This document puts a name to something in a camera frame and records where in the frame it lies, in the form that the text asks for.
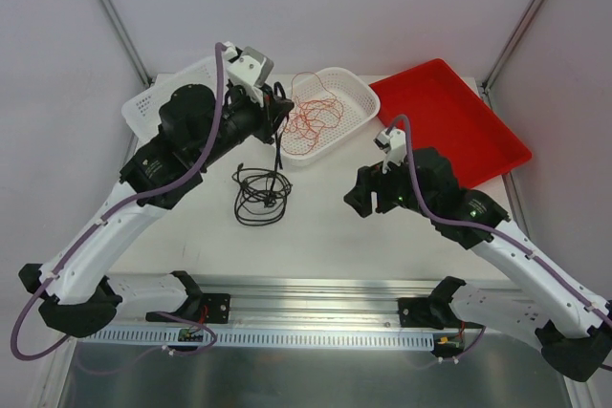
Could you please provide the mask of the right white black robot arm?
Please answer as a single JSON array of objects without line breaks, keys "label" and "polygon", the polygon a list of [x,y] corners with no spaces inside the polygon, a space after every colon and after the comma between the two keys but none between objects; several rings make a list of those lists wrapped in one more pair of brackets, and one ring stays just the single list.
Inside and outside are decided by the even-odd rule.
[{"label": "right white black robot arm", "polygon": [[365,218],[403,208],[431,212],[434,228],[512,280],[530,298],[519,304],[463,279],[444,278],[426,298],[399,302],[405,327],[487,327],[540,352],[557,372],[587,381],[611,352],[611,303],[553,264],[486,193],[461,186],[450,161],[432,147],[408,161],[363,166],[345,202]]}]

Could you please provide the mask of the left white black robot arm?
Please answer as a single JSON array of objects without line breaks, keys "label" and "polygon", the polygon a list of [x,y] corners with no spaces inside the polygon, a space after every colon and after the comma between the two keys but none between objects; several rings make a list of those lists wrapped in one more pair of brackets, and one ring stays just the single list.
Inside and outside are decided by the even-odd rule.
[{"label": "left white black robot arm", "polygon": [[203,84],[176,89],[159,109],[158,133],[120,171],[88,228],[55,260],[27,264],[19,278],[39,295],[45,325],[71,337],[92,335],[115,319],[196,322],[210,296],[183,270],[163,276],[112,276],[109,269],[153,223],[203,181],[210,166],[248,137],[277,140],[293,109],[280,83],[264,85],[263,103],[226,83],[217,98]]}]

